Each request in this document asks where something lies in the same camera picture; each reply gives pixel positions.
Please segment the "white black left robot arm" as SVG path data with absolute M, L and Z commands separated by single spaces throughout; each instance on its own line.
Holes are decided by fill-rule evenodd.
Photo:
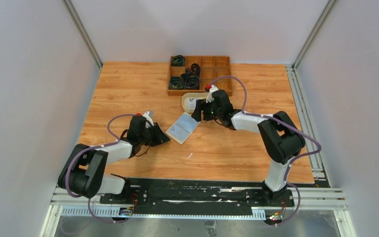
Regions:
M 131 118 L 128 129 L 120 135 L 107 125 L 114 141 L 89 146 L 78 143 L 74 146 L 58 177 L 58 187 L 65 189 L 73 198 L 92 198 L 95 195 L 111 194 L 120 204 L 131 199 L 130 182 L 119 175 L 105 174 L 106 166 L 122 159 L 139 157 L 142 147 L 155 147 L 167 143 L 170 138 L 152 119 L 152 113 L 128 114 Z

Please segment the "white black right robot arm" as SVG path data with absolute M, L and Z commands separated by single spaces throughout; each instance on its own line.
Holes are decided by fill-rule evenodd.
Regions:
M 258 115 L 235 109 L 224 90 L 210 91 L 206 99 L 197 99 L 192 118 L 196 121 L 215 120 L 230 130 L 244 130 L 261 135 L 271 159 L 267 177 L 262 183 L 262 199 L 268 206 L 281 201 L 287 189 L 290 163 L 297 157 L 305 140 L 284 111 Z

